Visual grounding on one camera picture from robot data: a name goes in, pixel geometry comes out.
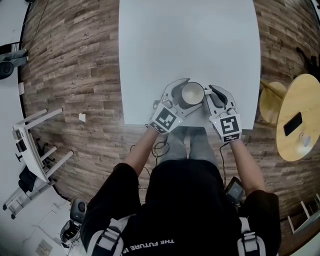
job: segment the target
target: cup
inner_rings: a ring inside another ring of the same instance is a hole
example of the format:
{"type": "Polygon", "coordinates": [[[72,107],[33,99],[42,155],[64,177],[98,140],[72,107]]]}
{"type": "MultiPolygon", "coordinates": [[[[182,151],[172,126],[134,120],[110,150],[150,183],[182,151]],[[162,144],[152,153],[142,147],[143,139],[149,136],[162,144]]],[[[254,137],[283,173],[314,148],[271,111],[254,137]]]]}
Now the cup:
{"type": "Polygon", "coordinates": [[[306,148],[310,144],[311,137],[306,135],[304,132],[301,132],[300,135],[299,135],[299,141],[306,148]]]}
{"type": "Polygon", "coordinates": [[[197,82],[188,82],[181,90],[181,99],[183,105],[194,106],[200,104],[205,95],[211,94],[212,90],[205,90],[201,84],[197,82]]]}

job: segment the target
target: shoulder strap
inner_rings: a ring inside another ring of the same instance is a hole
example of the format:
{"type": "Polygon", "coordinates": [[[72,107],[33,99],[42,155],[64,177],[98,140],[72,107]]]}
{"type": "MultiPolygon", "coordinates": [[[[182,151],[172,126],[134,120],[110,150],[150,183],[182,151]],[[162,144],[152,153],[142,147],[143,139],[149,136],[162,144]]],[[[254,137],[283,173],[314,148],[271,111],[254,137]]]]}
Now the shoulder strap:
{"type": "Polygon", "coordinates": [[[120,235],[131,216],[119,220],[112,218],[105,230],[96,232],[90,240],[87,256],[120,256],[124,248],[120,235]]]}
{"type": "Polygon", "coordinates": [[[250,230],[247,218],[240,217],[241,238],[237,241],[239,256],[250,253],[251,256],[266,256],[265,243],[261,237],[250,230]]]}

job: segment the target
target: wooden floor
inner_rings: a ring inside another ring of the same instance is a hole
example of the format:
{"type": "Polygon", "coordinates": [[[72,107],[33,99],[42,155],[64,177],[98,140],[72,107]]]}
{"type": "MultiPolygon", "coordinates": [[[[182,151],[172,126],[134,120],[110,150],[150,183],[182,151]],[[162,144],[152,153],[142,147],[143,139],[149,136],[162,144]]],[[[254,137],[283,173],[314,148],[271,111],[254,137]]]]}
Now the wooden floor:
{"type": "MultiPolygon", "coordinates": [[[[124,126],[118,49],[119,0],[47,0],[34,2],[27,17],[23,47],[29,63],[22,69],[27,115],[42,109],[63,108],[63,114],[32,129],[49,145],[56,159],[72,156],[54,174],[57,188],[68,198],[89,201],[113,167],[122,161],[143,134],[144,127],[124,126]],[[79,121],[86,114],[86,123],[79,121]]],[[[289,86],[305,73],[296,47],[307,56],[320,53],[320,32],[309,0],[255,0],[261,47],[261,76],[289,86]]],[[[257,111],[257,122],[261,122],[257,111]]],[[[209,141],[220,159],[219,142],[212,130],[209,141]]],[[[286,162],[275,144],[275,131],[255,124],[242,138],[260,165],[267,190],[279,196],[280,216],[300,211],[300,201],[320,192],[320,143],[303,159],[286,162]]],[[[230,147],[223,150],[227,182],[236,175],[230,147]]],[[[151,156],[146,167],[152,169],[151,156]]],[[[140,184],[148,186],[142,172],[140,184]]],[[[144,200],[145,190],[140,190],[144,200]]],[[[288,225],[282,227],[288,231],[288,225]]]]}

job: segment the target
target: gray pants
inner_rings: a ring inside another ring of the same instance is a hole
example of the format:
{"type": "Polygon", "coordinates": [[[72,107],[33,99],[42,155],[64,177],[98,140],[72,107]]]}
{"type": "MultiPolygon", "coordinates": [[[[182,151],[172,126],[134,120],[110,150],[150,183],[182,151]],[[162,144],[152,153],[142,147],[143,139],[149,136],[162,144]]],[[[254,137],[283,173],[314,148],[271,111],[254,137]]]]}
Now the gray pants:
{"type": "Polygon", "coordinates": [[[162,163],[167,160],[187,159],[187,150],[184,143],[187,130],[189,130],[190,133],[189,159],[207,160],[219,168],[215,153],[209,145],[207,132],[203,127],[179,126],[174,129],[169,133],[167,139],[167,143],[170,145],[170,150],[159,158],[159,162],[162,163]]]}
{"type": "Polygon", "coordinates": [[[27,57],[25,57],[25,55],[25,49],[8,52],[0,55],[0,62],[9,61],[12,62],[14,67],[19,67],[25,65],[28,62],[27,57]]]}

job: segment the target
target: round wooden table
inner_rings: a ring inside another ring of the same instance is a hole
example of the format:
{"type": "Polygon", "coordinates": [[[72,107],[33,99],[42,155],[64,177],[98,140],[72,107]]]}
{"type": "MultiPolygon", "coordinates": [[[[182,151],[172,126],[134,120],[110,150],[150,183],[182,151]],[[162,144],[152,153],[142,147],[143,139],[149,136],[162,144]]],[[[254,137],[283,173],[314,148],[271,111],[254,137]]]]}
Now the round wooden table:
{"type": "Polygon", "coordinates": [[[260,112],[268,123],[276,121],[280,156],[289,162],[303,158],[320,135],[319,81],[310,74],[302,74],[287,91],[281,83],[261,83],[266,91],[260,96],[260,112]]]}

